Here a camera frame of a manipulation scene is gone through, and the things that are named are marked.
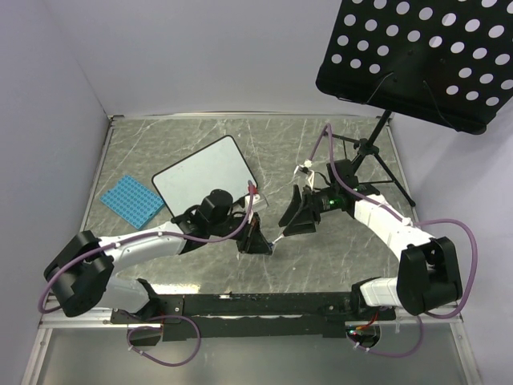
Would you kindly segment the white whiteboard marker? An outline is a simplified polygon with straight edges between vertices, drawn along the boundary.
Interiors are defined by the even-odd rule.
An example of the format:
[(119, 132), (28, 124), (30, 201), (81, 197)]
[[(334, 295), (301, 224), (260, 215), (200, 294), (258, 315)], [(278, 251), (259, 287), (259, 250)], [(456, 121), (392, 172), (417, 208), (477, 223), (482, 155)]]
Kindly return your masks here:
[(283, 240), (285, 238), (285, 235), (284, 234), (281, 234), (279, 237), (277, 237), (274, 241), (272, 241), (270, 243), (270, 245), (272, 247), (275, 247), (277, 245), (278, 242), (280, 242), (281, 240)]

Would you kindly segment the small black-framed whiteboard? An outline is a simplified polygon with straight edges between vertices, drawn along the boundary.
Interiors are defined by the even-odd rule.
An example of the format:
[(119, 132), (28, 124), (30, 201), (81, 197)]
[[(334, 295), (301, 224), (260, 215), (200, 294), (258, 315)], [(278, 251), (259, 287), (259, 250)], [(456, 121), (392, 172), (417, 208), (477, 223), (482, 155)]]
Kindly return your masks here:
[(151, 182), (173, 219), (200, 204), (215, 189), (230, 193), (236, 202), (248, 195), (250, 184), (258, 186), (248, 161), (230, 135), (157, 172)]

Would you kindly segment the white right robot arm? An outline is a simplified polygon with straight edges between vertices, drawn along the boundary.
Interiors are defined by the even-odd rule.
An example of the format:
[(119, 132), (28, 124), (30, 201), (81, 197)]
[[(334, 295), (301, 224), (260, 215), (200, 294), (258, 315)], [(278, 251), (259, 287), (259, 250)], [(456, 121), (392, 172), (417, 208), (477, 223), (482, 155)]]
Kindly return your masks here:
[(351, 313), (367, 319), (378, 307), (400, 307), (411, 315), (458, 301), (463, 286), (454, 243), (436, 238), (394, 209), (370, 183), (360, 183), (348, 160), (327, 164), (325, 188), (315, 188), (311, 160), (296, 166), (305, 177), (294, 185), (289, 207), (279, 221), (283, 236), (313, 233), (324, 213), (340, 210), (370, 229), (398, 259), (393, 278), (368, 278), (353, 285)]

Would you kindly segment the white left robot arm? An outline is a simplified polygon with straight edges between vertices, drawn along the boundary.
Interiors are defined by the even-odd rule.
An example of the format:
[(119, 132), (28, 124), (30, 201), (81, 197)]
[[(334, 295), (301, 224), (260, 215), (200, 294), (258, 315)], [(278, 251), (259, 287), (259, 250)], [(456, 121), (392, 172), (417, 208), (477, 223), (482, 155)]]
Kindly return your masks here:
[(222, 241), (234, 241), (239, 253), (270, 255), (273, 246), (261, 232), (258, 214), (267, 205), (266, 197), (253, 185), (238, 201), (229, 192), (214, 189), (200, 204), (152, 229), (112, 237), (82, 231), (44, 270), (43, 293), (53, 294), (58, 308), (69, 318), (105, 307), (150, 322), (167, 313), (161, 296), (147, 280), (127, 280), (119, 278), (119, 273)]

